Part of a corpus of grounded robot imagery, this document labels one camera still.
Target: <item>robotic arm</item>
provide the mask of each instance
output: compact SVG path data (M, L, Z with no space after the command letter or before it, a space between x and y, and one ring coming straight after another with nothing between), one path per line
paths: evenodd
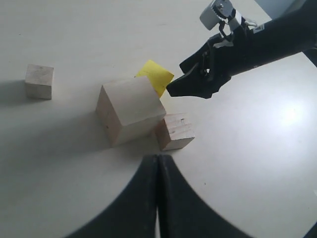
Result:
M314 7L300 9L257 26L230 0L214 0L200 20L208 30L218 24L220 33L180 64L184 75L171 82L167 91L172 97L211 98L234 75L315 48L317 24L308 19L315 13ZM228 35L226 24L231 31Z

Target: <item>wooden cube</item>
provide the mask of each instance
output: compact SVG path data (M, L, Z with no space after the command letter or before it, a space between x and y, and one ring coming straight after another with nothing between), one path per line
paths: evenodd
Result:
M96 112L112 146L149 135L166 115L146 76L104 84Z
M155 134L162 151L184 148L195 138L186 114L166 115L157 125Z
M25 77L26 96L52 99L54 68L29 64Z

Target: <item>small wooden cube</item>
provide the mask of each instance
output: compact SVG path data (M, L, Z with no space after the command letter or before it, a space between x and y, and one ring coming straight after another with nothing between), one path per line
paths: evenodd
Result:
M25 77L26 96L52 99L53 73L52 67L29 64Z
M195 138L186 114L166 115L157 125L155 134L162 151L184 148Z
M104 84L96 112L111 146L149 135L166 115L146 76Z

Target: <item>white table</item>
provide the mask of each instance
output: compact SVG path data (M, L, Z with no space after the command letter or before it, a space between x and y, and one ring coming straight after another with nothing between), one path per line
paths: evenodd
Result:
M94 110L102 83L153 59L178 64L209 36L210 0L0 3L0 233L61 238L111 203L154 139L109 148ZM248 18L269 17L233 0ZM55 67L53 100L25 99L29 63ZM317 219L317 70L298 54L240 74L211 100L162 97L196 139L172 152L194 190L258 238L301 238Z

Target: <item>yellow block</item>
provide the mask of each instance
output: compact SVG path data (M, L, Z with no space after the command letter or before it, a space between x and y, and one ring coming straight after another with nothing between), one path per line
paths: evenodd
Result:
M161 97L167 85L172 81L174 74L168 72L165 68L154 61L149 60L137 73L136 77L139 76L147 76L158 96Z

